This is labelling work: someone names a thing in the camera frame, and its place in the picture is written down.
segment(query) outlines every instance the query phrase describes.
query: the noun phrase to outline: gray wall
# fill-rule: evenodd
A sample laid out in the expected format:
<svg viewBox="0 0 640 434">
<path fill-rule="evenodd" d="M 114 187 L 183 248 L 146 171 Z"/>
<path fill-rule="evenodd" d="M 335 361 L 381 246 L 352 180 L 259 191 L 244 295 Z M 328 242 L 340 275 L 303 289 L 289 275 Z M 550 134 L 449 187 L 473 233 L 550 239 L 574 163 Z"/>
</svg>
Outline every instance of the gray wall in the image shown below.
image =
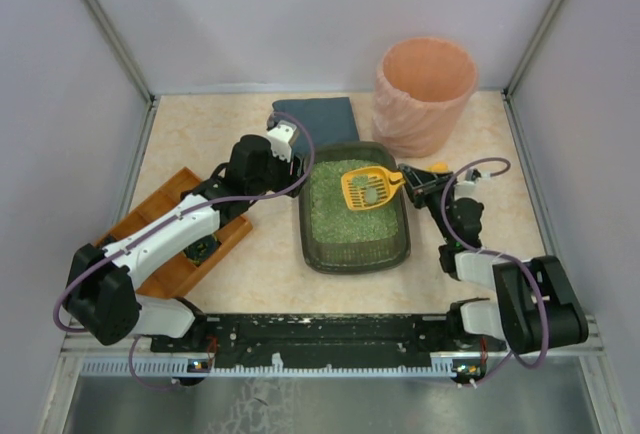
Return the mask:
<svg viewBox="0 0 640 434">
<path fill-rule="evenodd" d="M 0 432 L 34 432 L 71 256 L 109 224 L 144 103 L 80 0 L 0 2 Z"/>
<path fill-rule="evenodd" d="M 569 0 L 515 100 L 572 282 L 637 407 L 639 0 Z"/>
<path fill-rule="evenodd" d="M 153 91 L 361 89 L 391 44 L 465 45 L 504 87 L 550 0 L 101 0 Z"/>
</svg>

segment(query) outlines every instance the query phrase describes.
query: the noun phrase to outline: mesh basket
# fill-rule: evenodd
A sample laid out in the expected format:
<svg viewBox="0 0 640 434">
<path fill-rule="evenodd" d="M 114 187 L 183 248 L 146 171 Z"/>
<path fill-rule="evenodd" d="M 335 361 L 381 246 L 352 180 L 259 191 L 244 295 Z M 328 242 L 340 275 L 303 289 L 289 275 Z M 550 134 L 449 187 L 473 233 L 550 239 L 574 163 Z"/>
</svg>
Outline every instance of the mesh basket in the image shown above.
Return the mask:
<svg viewBox="0 0 640 434">
<path fill-rule="evenodd" d="M 389 170 L 397 170 L 394 158 L 377 142 L 349 142 L 318 149 L 316 164 L 345 160 L 370 161 Z M 311 187 L 306 183 L 300 193 L 300 235 L 306 263 L 316 271 L 334 274 L 360 274 L 389 269 L 401 264 L 411 251 L 409 225 L 401 193 L 389 203 L 398 229 L 386 239 L 353 243 L 322 243 L 313 237 L 311 221 Z"/>
</svg>

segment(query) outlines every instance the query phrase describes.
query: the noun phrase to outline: purple cable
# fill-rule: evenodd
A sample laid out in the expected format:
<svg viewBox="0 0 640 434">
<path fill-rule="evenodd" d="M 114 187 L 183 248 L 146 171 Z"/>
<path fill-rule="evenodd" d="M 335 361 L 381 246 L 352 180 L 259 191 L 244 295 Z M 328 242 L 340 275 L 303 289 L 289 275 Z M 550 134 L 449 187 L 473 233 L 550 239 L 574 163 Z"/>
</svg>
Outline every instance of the purple cable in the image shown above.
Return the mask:
<svg viewBox="0 0 640 434">
<path fill-rule="evenodd" d="M 447 199 L 447 196 L 449 194 L 449 191 L 451 190 L 451 187 L 455 183 L 455 181 L 458 178 L 458 176 L 460 176 L 461 174 L 465 173 L 469 169 L 471 169 L 471 168 L 473 168 L 473 167 L 475 167 L 475 166 L 477 166 L 479 164 L 484 164 L 486 162 L 502 162 L 506 166 L 501 171 L 492 173 L 491 177 L 497 177 L 497 176 L 499 176 L 501 174 L 504 174 L 505 172 L 507 172 L 511 168 L 511 162 L 509 162 L 508 159 L 505 159 L 503 157 L 486 157 L 486 158 L 483 158 L 483 159 L 478 159 L 477 161 L 470 162 L 466 166 L 461 167 L 460 169 L 458 169 L 453 174 L 453 176 L 451 176 L 451 179 L 449 179 L 449 182 L 447 182 L 446 186 L 444 187 L 444 191 L 442 192 L 442 199 L 441 199 L 441 202 L 440 202 L 440 213 L 442 214 L 442 220 L 444 221 L 444 225 L 446 226 L 446 228 L 449 231 L 449 233 L 451 234 L 451 236 L 456 241 L 458 241 L 462 247 L 464 247 L 468 251 L 477 252 L 479 254 L 486 254 L 486 255 L 489 255 L 489 256 L 500 256 L 501 258 L 506 259 L 508 261 L 511 261 L 511 262 L 515 263 L 518 266 L 518 268 L 524 274 L 524 277 L 526 278 L 527 282 L 529 283 L 529 286 L 531 287 L 531 290 L 533 291 L 533 295 L 536 298 L 536 304 L 537 304 L 537 308 L 538 308 L 538 313 L 540 314 L 540 324 L 542 326 L 542 343 L 540 345 L 540 354 L 538 355 L 538 358 L 533 363 L 529 364 L 528 362 L 525 362 L 518 354 L 516 354 L 513 351 L 510 351 L 509 354 L 507 354 L 507 356 L 504 357 L 498 363 L 498 365 L 489 374 L 487 374 L 482 379 L 481 382 L 486 382 L 487 380 L 491 379 L 496 374 L 496 371 L 501 369 L 512 356 L 515 357 L 516 360 L 522 366 L 526 367 L 527 369 L 536 369 L 536 368 L 538 368 L 538 367 L 540 367 L 542 365 L 542 363 L 544 362 L 545 358 L 547 357 L 547 351 L 549 350 L 549 319 L 547 318 L 547 310 L 545 309 L 545 306 L 544 306 L 544 300 L 542 299 L 542 293 L 540 292 L 540 288 L 538 287 L 538 284 L 536 283 L 536 280 L 535 280 L 533 274 L 531 273 L 531 271 L 529 270 L 529 268 L 527 268 L 527 266 L 525 266 L 524 263 L 520 259 L 518 259 L 517 257 L 511 256 L 510 254 L 505 254 L 503 252 L 498 252 L 498 251 L 492 251 L 492 250 L 489 250 L 489 249 L 478 249 L 478 248 L 475 248 L 472 245 L 466 243 L 453 230 L 453 227 L 451 227 L 451 223 L 449 222 L 449 219 L 447 217 L 446 199 Z"/>
<path fill-rule="evenodd" d="M 315 159 L 316 159 L 316 153 L 315 153 L 315 149 L 313 146 L 313 139 L 311 138 L 311 134 L 309 134 L 309 131 L 302 125 L 302 123 L 300 121 L 298 121 L 296 118 L 294 118 L 293 116 L 284 113 L 284 112 L 274 112 L 272 114 L 275 115 L 277 114 L 278 116 L 282 116 L 284 118 L 286 118 L 287 120 L 291 121 L 293 124 L 295 124 L 301 131 L 302 134 L 304 134 L 304 136 L 307 138 L 307 142 L 309 143 L 309 162 L 307 163 L 307 168 L 305 169 L 304 173 L 302 174 L 302 176 L 300 177 L 300 179 L 298 179 L 296 182 L 294 182 L 293 184 L 291 184 L 289 187 L 286 187 L 278 192 L 274 192 L 272 194 L 265 194 L 262 196 L 227 196 L 227 197 L 221 197 L 218 199 L 213 199 L 211 201 L 206 201 L 206 202 L 201 202 L 200 204 L 196 204 L 194 206 L 188 207 L 187 209 L 185 209 L 184 211 L 182 211 L 182 215 L 186 215 L 189 214 L 193 211 L 197 211 L 199 209 L 202 209 L 204 207 L 211 207 L 215 204 L 221 204 L 223 202 L 237 202 L 237 201 L 262 201 L 262 200 L 267 200 L 267 199 L 273 199 L 275 197 L 280 197 L 283 196 L 291 191 L 293 191 L 294 189 L 296 189 L 297 187 L 299 187 L 300 185 L 302 185 L 302 183 L 304 181 L 307 180 L 307 178 L 309 177 L 309 175 L 311 174 L 311 168 L 313 167 L 313 164 L 315 163 Z M 142 236 L 140 236 L 138 239 L 131 241 L 131 243 L 129 243 L 126 246 L 126 250 L 130 251 L 131 249 L 134 249 L 136 246 L 138 246 L 140 243 L 146 241 L 147 239 L 149 239 L 151 236 L 153 236 L 154 234 L 156 234 L 158 231 L 164 229 L 166 226 L 168 226 L 169 224 L 171 224 L 173 221 L 177 220 L 178 217 L 177 216 L 171 216 L 167 219 L 165 219 L 163 222 L 161 222 L 160 224 L 158 224 L 157 226 L 155 226 L 153 229 L 150 229 L 148 232 L 144 233 Z M 58 329 L 64 331 L 64 332 L 69 332 L 69 333 L 81 333 L 81 332 L 87 332 L 86 329 L 83 328 L 78 328 L 78 327 L 70 327 L 70 326 L 66 326 L 65 324 L 62 323 L 62 321 L 60 320 L 60 309 L 62 309 L 62 304 L 64 303 L 65 299 L 73 292 L 73 290 L 78 287 L 82 282 L 84 282 L 90 275 L 92 275 L 93 273 L 95 273 L 98 269 L 100 269 L 102 266 L 104 266 L 105 264 L 117 259 L 118 257 L 120 257 L 121 255 L 123 255 L 125 253 L 124 250 L 119 250 L 114 252 L 112 255 L 105 257 L 104 259 L 98 261 L 97 263 L 95 263 L 93 266 L 91 266 L 90 268 L 88 268 L 86 271 L 84 271 L 82 274 L 80 274 L 77 278 L 75 278 L 67 287 L 66 289 L 62 292 L 62 294 L 60 294 L 60 296 L 58 296 L 58 299 L 56 300 L 55 306 L 53 308 L 53 323 L 56 325 L 56 327 L 58 327 Z M 150 384 L 146 384 L 145 382 L 143 382 L 140 377 L 138 377 L 138 375 L 134 372 L 133 369 L 133 352 L 135 350 L 136 344 L 138 343 L 138 338 L 136 338 L 131 346 L 131 349 L 129 351 L 129 370 L 131 371 L 131 375 L 134 377 L 134 379 L 136 379 L 138 382 L 140 382 L 142 385 L 144 385 L 145 387 L 148 387 L 150 389 L 156 389 L 156 386 L 152 386 Z M 173 386 L 170 387 L 162 387 L 162 388 L 158 388 L 158 390 L 161 391 L 166 391 L 169 389 L 173 389 Z"/>
<path fill-rule="evenodd" d="M 146 387 L 147 389 L 151 389 L 152 391 L 157 391 L 157 392 L 169 392 L 169 391 L 175 391 L 176 389 L 180 388 L 179 384 L 170 384 L 168 386 L 158 386 L 155 384 L 148 384 L 145 381 L 142 380 L 142 378 L 140 376 L 138 376 L 138 374 L 136 374 L 136 369 L 133 365 L 133 354 L 136 350 L 136 346 L 138 345 L 138 341 L 140 340 L 142 336 L 135 336 L 133 338 L 133 343 L 131 344 L 131 347 L 129 348 L 129 373 L 131 373 L 131 377 L 133 377 L 133 379 L 140 385 Z"/>
</svg>

